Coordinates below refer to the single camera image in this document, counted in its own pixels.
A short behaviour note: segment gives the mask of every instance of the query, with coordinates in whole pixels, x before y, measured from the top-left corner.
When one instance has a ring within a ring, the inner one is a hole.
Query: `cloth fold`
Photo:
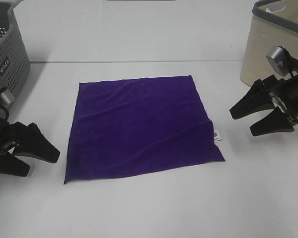
[[[65,183],[224,161],[191,76],[80,83]]]

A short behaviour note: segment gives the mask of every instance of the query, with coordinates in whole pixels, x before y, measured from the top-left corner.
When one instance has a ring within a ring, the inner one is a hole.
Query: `white table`
[[[35,122],[61,151],[28,178],[0,175],[0,238],[298,238],[298,126],[253,137],[267,113],[233,120],[242,61],[33,64],[10,121]],[[63,185],[79,82],[188,75],[225,163]]]
[[[256,0],[25,0],[31,61],[242,60]]]

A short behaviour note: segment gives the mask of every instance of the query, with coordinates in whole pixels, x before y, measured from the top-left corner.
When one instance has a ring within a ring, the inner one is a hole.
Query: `purple towel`
[[[224,161],[191,76],[80,83],[65,183]]]

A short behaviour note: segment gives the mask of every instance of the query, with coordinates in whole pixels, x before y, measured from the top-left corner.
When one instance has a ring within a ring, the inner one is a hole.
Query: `towel tag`
[[[214,141],[222,140],[219,130],[214,130]]]

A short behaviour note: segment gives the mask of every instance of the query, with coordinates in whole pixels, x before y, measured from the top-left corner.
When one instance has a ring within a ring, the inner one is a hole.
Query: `gray plastic basket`
[[[13,12],[16,5],[0,1],[0,89],[7,87],[15,98],[30,72],[28,55]]]

